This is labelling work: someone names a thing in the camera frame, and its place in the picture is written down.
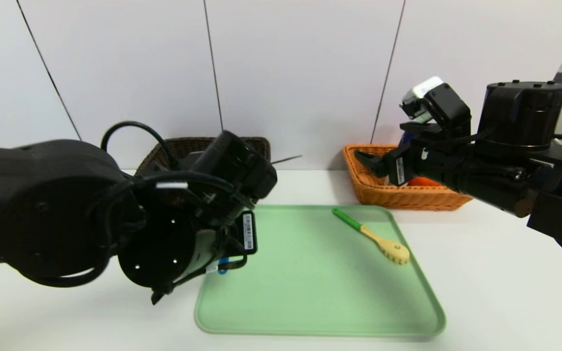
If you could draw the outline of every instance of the brown wicker basket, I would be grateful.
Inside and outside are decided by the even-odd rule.
[[[382,155],[395,148],[395,145],[375,144],[344,147],[344,158],[359,202],[389,209],[452,211],[471,200],[447,187],[386,186],[384,178],[376,178],[355,158],[355,150]]]

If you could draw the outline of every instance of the wicker basket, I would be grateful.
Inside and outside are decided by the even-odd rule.
[[[447,187],[385,186],[384,178],[376,178],[355,158],[355,150],[382,155],[395,148],[395,145],[374,144],[344,147],[344,158],[359,202],[389,209],[452,211],[471,200]]]

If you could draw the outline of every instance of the black robotic arm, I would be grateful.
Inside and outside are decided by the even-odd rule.
[[[422,176],[518,217],[562,246],[562,145],[555,141],[562,84],[500,82],[487,87],[477,134],[470,109],[434,77],[414,87],[401,108],[408,136],[382,156],[355,157],[395,186]]]

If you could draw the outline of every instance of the white sticker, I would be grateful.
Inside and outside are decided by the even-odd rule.
[[[398,184],[404,183],[404,165],[402,164],[402,157],[396,159],[396,173],[399,177]]]
[[[242,221],[244,224],[244,249],[252,250],[253,244],[253,218],[252,214],[244,214]]]

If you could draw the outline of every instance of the green tray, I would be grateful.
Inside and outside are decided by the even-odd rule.
[[[196,306],[203,331],[227,334],[432,337],[446,325],[413,254],[393,264],[331,206],[261,205],[259,250],[245,267],[208,274]],[[377,206],[337,207],[407,245]]]

